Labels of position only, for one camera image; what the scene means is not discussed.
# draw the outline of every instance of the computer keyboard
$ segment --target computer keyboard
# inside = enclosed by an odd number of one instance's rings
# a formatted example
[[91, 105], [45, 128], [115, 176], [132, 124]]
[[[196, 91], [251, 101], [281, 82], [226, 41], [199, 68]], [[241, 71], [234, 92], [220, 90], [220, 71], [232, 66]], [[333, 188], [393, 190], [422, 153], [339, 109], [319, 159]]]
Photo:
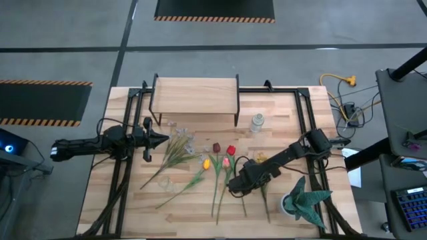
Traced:
[[392, 191], [408, 231], [427, 229], [427, 186]]

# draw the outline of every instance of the yellow and black striped tape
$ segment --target yellow and black striped tape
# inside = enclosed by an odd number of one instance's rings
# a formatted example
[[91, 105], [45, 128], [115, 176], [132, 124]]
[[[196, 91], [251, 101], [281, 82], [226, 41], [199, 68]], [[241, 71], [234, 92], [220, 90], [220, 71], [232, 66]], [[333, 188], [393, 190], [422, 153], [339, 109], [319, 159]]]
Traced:
[[92, 86], [92, 82], [83, 81], [40, 81], [40, 80], [0, 80], [0, 84], [32, 84], [32, 85], [80, 85]]
[[182, 17], [182, 16], [157, 16], [155, 21], [202, 21], [220, 23], [275, 23], [275, 19], [265, 17]]
[[0, 125], [78, 127], [80, 121], [55, 119], [0, 119]]

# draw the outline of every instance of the white pot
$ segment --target white pot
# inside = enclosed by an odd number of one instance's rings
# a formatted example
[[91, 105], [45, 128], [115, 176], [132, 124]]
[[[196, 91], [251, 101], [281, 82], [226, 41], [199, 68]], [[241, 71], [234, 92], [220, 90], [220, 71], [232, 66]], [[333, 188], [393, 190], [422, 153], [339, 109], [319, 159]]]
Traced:
[[295, 217], [295, 215], [292, 215], [292, 214], [288, 213], [288, 212], [285, 210], [285, 207], [283, 206], [283, 202], [285, 201], [285, 198], [286, 198], [287, 196], [289, 196], [289, 193], [285, 193], [285, 195], [283, 195], [283, 197], [280, 199], [280, 202], [279, 202], [279, 209], [281, 210], [281, 212], [282, 212], [282, 213], [284, 213], [284, 214], [286, 214], [286, 215], [288, 215], [288, 216], [291, 216], [291, 217]]

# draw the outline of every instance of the floor mat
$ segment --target floor mat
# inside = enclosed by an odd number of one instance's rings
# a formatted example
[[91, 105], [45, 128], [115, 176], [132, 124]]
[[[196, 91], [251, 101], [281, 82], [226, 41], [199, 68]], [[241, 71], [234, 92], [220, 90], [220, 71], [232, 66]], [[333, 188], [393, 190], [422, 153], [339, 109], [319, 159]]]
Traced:
[[158, 0], [154, 20], [275, 22], [272, 0]]
[[77, 127], [92, 82], [0, 80], [0, 125]]

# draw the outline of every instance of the black stand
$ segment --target black stand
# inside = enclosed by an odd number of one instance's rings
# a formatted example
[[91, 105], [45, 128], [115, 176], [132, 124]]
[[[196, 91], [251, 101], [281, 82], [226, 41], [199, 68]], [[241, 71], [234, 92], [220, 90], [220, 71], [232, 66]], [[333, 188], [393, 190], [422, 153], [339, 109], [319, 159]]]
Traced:
[[388, 137], [346, 159], [349, 171], [378, 159], [380, 154], [427, 159], [427, 145], [413, 150], [404, 145], [408, 132], [422, 137], [427, 128], [427, 79], [409, 73], [427, 60], [427, 48], [417, 53], [396, 70], [378, 70], [376, 78]]

